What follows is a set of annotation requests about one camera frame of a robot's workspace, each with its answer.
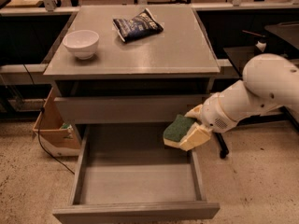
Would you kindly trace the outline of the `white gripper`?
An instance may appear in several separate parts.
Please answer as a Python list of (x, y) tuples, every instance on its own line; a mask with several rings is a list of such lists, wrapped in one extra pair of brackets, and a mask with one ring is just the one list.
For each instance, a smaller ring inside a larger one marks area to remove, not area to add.
[(187, 118), (200, 119), (204, 125), (194, 123), (180, 140), (180, 149), (188, 151), (203, 145), (210, 139), (211, 130), (214, 133), (225, 133), (236, 126), (237, 122), (231, 120), (221, 108), (219, 95), (218, 92), (214, 93), (203, 105), (197, 105), (185, 114)]

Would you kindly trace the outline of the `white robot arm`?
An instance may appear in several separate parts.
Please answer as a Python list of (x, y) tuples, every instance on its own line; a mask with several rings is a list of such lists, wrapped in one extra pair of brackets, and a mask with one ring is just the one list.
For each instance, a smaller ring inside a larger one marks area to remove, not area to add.
[(198, 123), (179, 148), (187, 151), (203, 145), (212, 133), (225, 133), (243, 119), (280, 106), (299, 112), (299, 68), (275, 54), (258, 55), (247, 62), (240, 80), (186, 114)]

